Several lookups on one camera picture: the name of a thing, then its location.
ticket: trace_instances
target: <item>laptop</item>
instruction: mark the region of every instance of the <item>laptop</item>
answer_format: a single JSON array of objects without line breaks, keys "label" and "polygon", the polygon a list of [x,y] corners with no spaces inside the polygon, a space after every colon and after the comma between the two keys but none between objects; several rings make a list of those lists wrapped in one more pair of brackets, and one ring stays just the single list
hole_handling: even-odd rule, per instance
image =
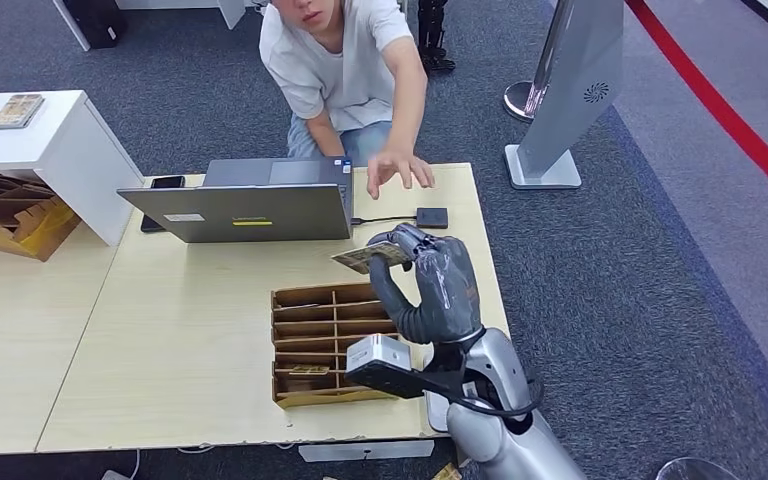
[{"label": "laptop", "polygon": [[201,187],[117,193],[186,243],[351,238],[345,157],[214,160]]}]

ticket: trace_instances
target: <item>white t-shirt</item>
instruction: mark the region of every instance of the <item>white t-shirt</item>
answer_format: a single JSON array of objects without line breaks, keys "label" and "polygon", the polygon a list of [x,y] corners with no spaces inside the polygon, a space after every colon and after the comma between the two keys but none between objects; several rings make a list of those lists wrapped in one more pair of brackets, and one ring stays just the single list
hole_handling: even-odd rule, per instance
[{"label": "white t-shirt", "polygon": [[260,30],[260,58],[293,112],[310,119],[327,108],[338,132],[393,119],[394,80],[381,52],[411,35],[396,0],[342,2],[342,53],[329,53],[309,33],[286,25],[272,5]]}]

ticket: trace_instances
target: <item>floor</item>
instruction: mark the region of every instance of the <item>floor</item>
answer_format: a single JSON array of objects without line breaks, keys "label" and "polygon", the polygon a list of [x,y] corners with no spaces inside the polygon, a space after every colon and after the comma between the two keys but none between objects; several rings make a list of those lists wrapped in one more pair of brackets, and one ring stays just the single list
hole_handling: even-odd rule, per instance
[{"label": "floor", "polygon": [[[737,1],[649,3],[768,141],[768,25]],[[430,84],[417,151],[473,165],[512,339],[545,379],[561,442],[591,479],[652,478],[682,455],[768,479],[766,178],[626,11],[624,91],[573,148],[584,185],[514,192],[502,148],[524,129],[500,95],[534,71],[551,8],[450,2],[446,15],[458,68]],[[50,2],[0,0],[0,91],[86,90],[146,174],[285,153],[289,111],[260,65],[257,15],[233,31],[211,10],[128,21],[117,48],[83,53]],[[158,450],[137,478],[425,479],[450,457],[448,441],[430,460],[364,464]],[[0,479],[130,474],[133,460],[0,456]]]}]

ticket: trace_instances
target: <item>smartphone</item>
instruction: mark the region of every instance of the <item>smartphone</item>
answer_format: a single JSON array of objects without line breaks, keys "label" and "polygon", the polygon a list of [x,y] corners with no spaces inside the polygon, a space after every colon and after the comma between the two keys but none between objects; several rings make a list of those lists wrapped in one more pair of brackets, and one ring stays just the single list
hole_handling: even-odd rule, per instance
[{"label": "smartphone", "polygon": [[[184,186],[184,176],[160,177],[151,181],[151,188],[181,188]],[[152,220],[148,215],[143,215],[143,223],[140,225],[143,233],[163,232],[166,229]]]}]

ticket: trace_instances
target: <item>black cable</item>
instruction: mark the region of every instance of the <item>black cable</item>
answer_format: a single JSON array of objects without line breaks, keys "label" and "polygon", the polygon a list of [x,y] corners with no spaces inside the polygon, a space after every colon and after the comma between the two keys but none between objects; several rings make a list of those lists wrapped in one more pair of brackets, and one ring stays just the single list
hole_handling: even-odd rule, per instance
[{"label": "black cable", "polygon": [[538,385],[537,394],[534,396],[534,400],[532,400],[531,403],[522,408],[517,408],[516,410],[496,410],[495,408],[485,408],[469,402],[463,397],[456,397],[450,393],[441,393],[440,395],[442,395],[446,400],[452,403],[457,403],[458,405],[468,410],[472,410],[473,412],[503,418],[519,417],[522,415],[528,415],[534,410],[537,410],[537,407],[539,407],[543,402],[543,382],[538,382],[532,379],[529,380],[528,383],[536,383]]},{"label": "black cable", "polygon": [[410,216],[400,216],[400,217],[381,217],[381,218],[353,218],[352,219],[352,225],[363,225],[364,223],[372,223],[372,222],[389,222],[390,220],[416,220],[416,215]]}]

